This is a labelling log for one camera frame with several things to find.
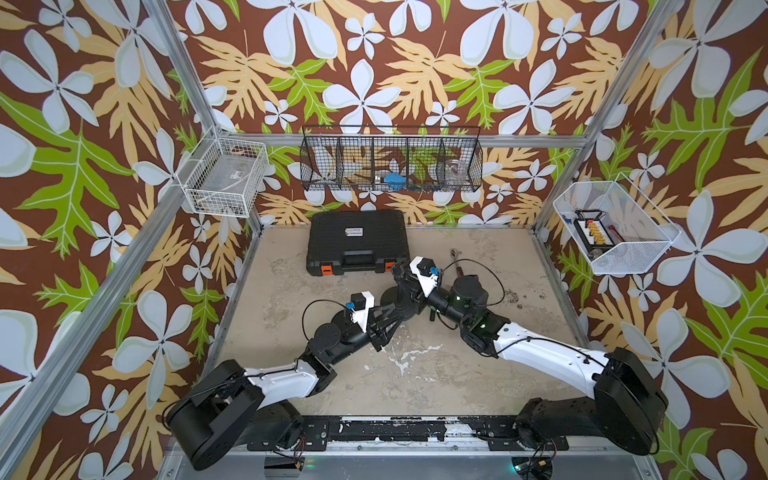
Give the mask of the black round base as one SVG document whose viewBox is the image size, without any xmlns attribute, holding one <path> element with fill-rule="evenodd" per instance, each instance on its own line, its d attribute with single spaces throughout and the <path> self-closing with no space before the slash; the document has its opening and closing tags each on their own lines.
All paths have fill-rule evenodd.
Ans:
<svg viewBox="0 0 768 480">
<path fill-rule="evenodd" d="M 381 297 L 380 305 L 389 303 L 394 303 L 396 305 L 397 312 L 399 313 L 399 319 L 402 319 L 403 321 L 410 320 L 421 311 L 421 303 L 419 301 L 419 297 L 416 301 L 397 301 L 396 287 L 387 289 Z"/>
</svg>

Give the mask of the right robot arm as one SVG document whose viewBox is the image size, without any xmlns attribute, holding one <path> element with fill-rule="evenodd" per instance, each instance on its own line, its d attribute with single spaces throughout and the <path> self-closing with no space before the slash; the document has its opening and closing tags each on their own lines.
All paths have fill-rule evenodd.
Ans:
<svg viewBox="0 0 768 480">
<path fill-rule="evenodd" d="M 409 274 L 398 290 L 417 309 L 430 308 L 459 330 L 483 357 L 519 363 L 579 391 L 565 400 L 529 400 L 516 415 L 514 431 L 530 448 L 560 437 L 602 437 L 635 455 L 654 454 L 669 401 L 636 354 L 578 348 L 521 326 L 491 311 L 474 275 L 445 290 L 435 275 Z"/>
</svg>

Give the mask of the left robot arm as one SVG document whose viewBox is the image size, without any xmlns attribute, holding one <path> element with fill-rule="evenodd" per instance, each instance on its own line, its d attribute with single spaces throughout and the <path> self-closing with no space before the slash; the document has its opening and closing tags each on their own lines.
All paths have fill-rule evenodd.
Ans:
<svg viewBox="0 0 768 480">
<path fill-rule="evenodd" d="M 289 365 L 244 368 L 235 360 L 222 362 L 163 414 L 164 422 L 191 466 L 207 469 L 249 429 L 259 429 L 254 425 L 259 411 L 321 393 L 336 378 L 336 364 L 366 346 L 382 350 L 414 315 L 393 304 L 344 309 L 317 327 Z"/>
</svg>

